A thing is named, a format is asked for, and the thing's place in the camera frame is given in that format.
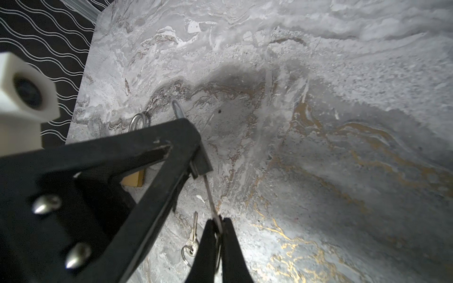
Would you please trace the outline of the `small silver key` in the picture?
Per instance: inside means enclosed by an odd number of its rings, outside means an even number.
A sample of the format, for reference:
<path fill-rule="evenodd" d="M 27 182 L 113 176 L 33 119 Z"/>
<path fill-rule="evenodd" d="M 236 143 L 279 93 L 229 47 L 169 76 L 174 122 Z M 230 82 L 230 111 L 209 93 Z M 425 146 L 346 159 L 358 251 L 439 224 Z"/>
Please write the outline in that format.
<path fill-rule="evenodd" d="M 220 261 L 221 261 L 221 245 L 222 245 L 222 237 L 223 237 L 223 227 L 222 227 L 221 218 L 214 205 L 214 200 L 213 200 L 212 193 L 210 190 L 210 184 L 209 184 L 209 181 L 208 181 L 208 178 L 206 175 L 203 176 L 203 180 L 204 180 L 204 184 L 206 187 L 206 192 L 208 194 L 208 202 L 209 202 L 209 206 L 211 209 L 212 219 L 217 226 L 216 262 L 215 262 L 215 273 L 217 273 L 219 270 Z"/>

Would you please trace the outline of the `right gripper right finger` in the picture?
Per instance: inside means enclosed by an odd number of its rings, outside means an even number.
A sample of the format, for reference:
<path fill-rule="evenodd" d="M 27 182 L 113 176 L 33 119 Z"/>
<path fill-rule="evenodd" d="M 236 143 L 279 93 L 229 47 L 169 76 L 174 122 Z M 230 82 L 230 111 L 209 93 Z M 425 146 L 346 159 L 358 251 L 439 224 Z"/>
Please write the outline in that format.
<path fill-rule="evenodd" d="M 224 218 L 222 228 L 221 261 L 223 283 L 253 283 L 232 220 Z"/>

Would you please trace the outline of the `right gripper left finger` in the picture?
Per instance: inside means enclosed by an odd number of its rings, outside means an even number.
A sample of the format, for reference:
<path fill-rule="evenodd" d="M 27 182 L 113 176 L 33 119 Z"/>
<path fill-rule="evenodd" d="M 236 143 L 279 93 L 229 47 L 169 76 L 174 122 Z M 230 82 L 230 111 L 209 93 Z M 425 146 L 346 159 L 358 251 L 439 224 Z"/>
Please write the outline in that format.
<path fill-rule="evenodd" d="M 201 243 L 185 283 L 213 283 L 216 268 L 215 223 L 206 222 Z"/>

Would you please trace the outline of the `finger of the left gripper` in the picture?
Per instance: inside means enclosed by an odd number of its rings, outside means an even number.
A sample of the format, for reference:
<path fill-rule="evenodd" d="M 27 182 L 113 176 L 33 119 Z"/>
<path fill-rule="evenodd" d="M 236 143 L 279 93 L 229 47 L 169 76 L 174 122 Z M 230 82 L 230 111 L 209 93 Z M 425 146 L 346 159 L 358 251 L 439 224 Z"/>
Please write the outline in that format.
<path fill-rule="evenodd" d="M 200 144 L 195 126 L 178 119 L 1 158 L 1 281 L 126 282 Z"/>

